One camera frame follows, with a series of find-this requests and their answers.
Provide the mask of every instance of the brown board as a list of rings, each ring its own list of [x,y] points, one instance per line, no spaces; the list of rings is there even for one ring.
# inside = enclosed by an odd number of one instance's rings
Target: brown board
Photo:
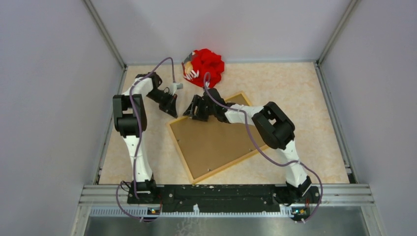
[[[225,100],[252,105],[243,92]],[[208,122],[180,117],[167,125],[191,183],[200,182],[258,153],[244,124],[221,123],[210,116]],[[251,125],[250,131],[261,149],[266,149],[257,129]]]

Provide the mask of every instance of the gray wall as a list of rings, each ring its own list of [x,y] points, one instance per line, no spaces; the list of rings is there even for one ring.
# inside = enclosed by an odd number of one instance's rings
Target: gray wall
[[[70,233],[120,76],[82,1],[0,1],[1,235]]]
[[[225,60],[313,60],[349,0],[93,0],[127,64],[181,61],[209,48]]]
[[[388,235],[417,225],[417,1],[362,1],[324,64],[357,177]]]

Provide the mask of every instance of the red cloth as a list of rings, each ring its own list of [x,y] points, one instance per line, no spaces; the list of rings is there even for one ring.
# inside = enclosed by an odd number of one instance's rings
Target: red cloth
[[[191,64],[193,65],[193,70],[199,72],[198,77],[194,77],[192,80],[189,80],[187,77],[185,77],[185,79],[199,87],[204,87],[204,75],[206,72],[210,72],[211,77],[208,87],[214,87],[220,82],[221,73],[224,71],[224,62],[221,60],[221,56],[207,48],[195,50],[194,52],[195,54],[191,57]]]

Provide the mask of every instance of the purple cable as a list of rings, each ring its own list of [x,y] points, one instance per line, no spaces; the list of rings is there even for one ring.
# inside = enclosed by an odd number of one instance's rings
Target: purple cable
[[[139,113],[138,113],[138,110],[137,110],[137,108],[136,108],[136,106],[135,106],[135,103],[134,103],[134,101],[133,101],[133,94],[132,94],[132,91],[133,91],[133,88],[140,82],[140,81],[142,81],[142,80],[144,80],[144,79],[146,79],[146,78],[149,78],[149,76],[153,73],[153,72],[155,72],[156,71],[156,69],[160,66],[160,65],[162,65],[162,63],[164,63],[166,60],[168,60],[168,59],[170,59],[171,60],[171,66],[172,66],[172,81],[173,81],[173,83],[175,83],[175,74],[174,74],[174,60],[172,59],[172,57],[167,57],[167,58],[165,58],[165,59],[163,59],[158,65],[156,65],[155,66],[155,68],[151,71],[151,72],[149,72],[147,75],[145,75],[144,77],[142,77],[141,79],[139,79],[138,81],[136,81],[136,82],[134,82],[133,83],[133,85],[132,85],[132,87],[130,88],[130,90],[129,90],[129,99],[130,99],[130,103],[132,103],[132,108],[133,108],[133,111],[134,111],[134,113],[135,113],[135,116],[136,116],[136,119],[137,119],[137,121],[138,121],[138,127],[139,127],[139,142],[138,142],[138,145],[137,145],[137,147],[136,147],[136,150],[135,150],[135,156],[134,156],[134,159],[133,159],[133,189],[134,189],[134,194],[135,194],[135,197],[137,198],[137,199],[139,199],[139,197],[138,197],[138,193],[137,193],[137,191],[136,191],[136,157],[137,157],[137,155],[138,155],[138,151],[139,151],[139,147],[140,147],[140,145],[141,145],[141,142],[142,142],[142,124],[141,124],[141,119],[140,119],[140,117],[139,117]],[[117,204],[118,204],[118,206],[119,206],[119,208],[120,208],[120,210],[124,213],[124,214],[126,214],[127,216],[129,216],[129,217],[131,217],[131,218],[133,218],[133,219],[137,219],[137,220],[143,220],[143,218],[141,218],[141,217],[136,217],[136,216],[133,216],[133,215],[131,215],[131,214],[129,214],[127,211],[125,211],[122,207],[121,207],[121,205],[120,205],[120,202],[119,202],[119,188],[121,187],[121,185],[123,184],[123,182],[120,182],[120,185],[117,187],[117,189],[116,189],[116,202],[117,202]]]
[[[280,164],[280,163],[278,163],[278,162],[275,162],[274,160],[272,160],[270,157],[268,157],[262,150],[261,150],[261,148],[258,146],[258,144],[256,143],[256,141],[255,141],[255,139],[253,138],[253,136],[252,136],[252,133],[250,132],[250,129],[249,129],[249,124],[248,124],[248,121],[247,121],[247,113],[246,113],[246,111],[244,111],[244,110],[238,110],[238,109],[235,109],[235,108],[231,108],[231,107],[227,107],[227,106],[225,106],[225,105],[223,105],[223,104],[221,104],[221,103],[219,103],[218,101],[216,101],[213,97],[212,97],[212,95],[209,93],[209,89],[207,88],[207,85],[206,85],[206,78],[207,78],[207,75],[208,75],[208,82],[210,82],[210,72],[206,72],[205,73],[205,75],[204,75],[204,78],[203,78],[203,85],[204,85],[204,90],[206,91],[206,93],[207,93],[207,95],[210,97],[210,99],[211,100],[213,100],[213,102],[215,103],[215,104],[217,104],[217,105],[219,105],[220,107],[222,107],[222,108],[225,108],[225,109],[228,109],[228,110],[232,110],[232,111],[235,111],[235,112],[242,112],[244,115],[245,115],[245,127],[246,127],[246,131],[247,131],[247,133],[248,133],[248,135],[249,135],[249,138],[250,138],[250,140],[252,141],[252,143],[253,143],[253,145],[255,146],[255,148],[258,150],[258,152],[264,157],[264,158],[266,158],[269,162],[271,162],[272,164],[274,164],[274,165],[276,165],[276,166],[279,166],[279,167],[286,167],[286,166],[288,166],[288,165],[291,165],[291,164],[293,164],[293,163],[299,163],[301,166],[303,166],[306,170],[308,170],[309,172],[311,172],[312,174],[314,174],[315,176],[316,176],[316,178],[317,178],[317,180],[319,181],[319,184],[320,184],[320,192],[321,192],[321,194],[320,194],[320,197],[319,197],[319,202],[317,203],[317,205],[316,205],[316,207],[313,209],[313,211],[311,212],[311,214],[310,214],[310,216],[308,216],[305,220],[304,220],[304,223],[306,223],[308,220],[310,220],[311,219],[311,217],[316,213],[316,211],[317,211],[317,209],[318,209],[318,207],[319,207],[319,205],[320,205],[320,203],[322,202],[322,198],[323,198],[323,184],[322,184],[322,180],[320,179],[320,177],[317,175],[317,173],[316,172],[314,172],[312,169],[310,169],[310,168],[308,168],[306,165],[304,165],[304,163],[302,163],[302,162],[300,162],[300,161],[290,161],[290,162],[287,162],[287,163],[285,163],[285,164]]]

